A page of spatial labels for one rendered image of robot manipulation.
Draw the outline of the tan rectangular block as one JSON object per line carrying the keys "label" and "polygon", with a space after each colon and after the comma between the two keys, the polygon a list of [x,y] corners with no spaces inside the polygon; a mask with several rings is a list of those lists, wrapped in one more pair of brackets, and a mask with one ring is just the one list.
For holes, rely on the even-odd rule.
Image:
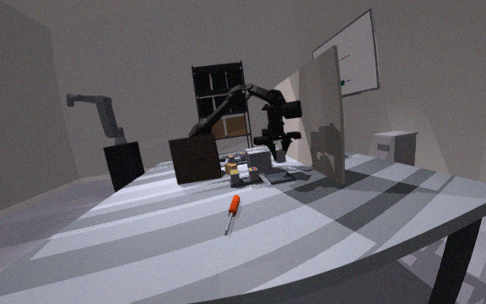
{"label": "tan rectangular block", "polygon": [[238,169],[236,164],[228,163],[224,164],[225,174],[230,175],[230,170]]}

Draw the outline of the orange-handled screwdriver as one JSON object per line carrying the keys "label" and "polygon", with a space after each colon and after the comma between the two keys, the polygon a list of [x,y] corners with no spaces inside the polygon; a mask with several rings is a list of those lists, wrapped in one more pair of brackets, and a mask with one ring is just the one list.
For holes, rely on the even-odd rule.
{"label": "orange-handled screwdriver", "polygon": [[230,220],[231,220],[231,217],[233,214],[236,213],[236,210],[238,208],[238,204],[240,202],[240,196],[239,195],[235,195],[232,199],[232,202],[230,204],[230,207],[229,207],[229,221],[228,221],[228,224],[225,228],[225,231],[227,232],[229,227],[230,227]]}

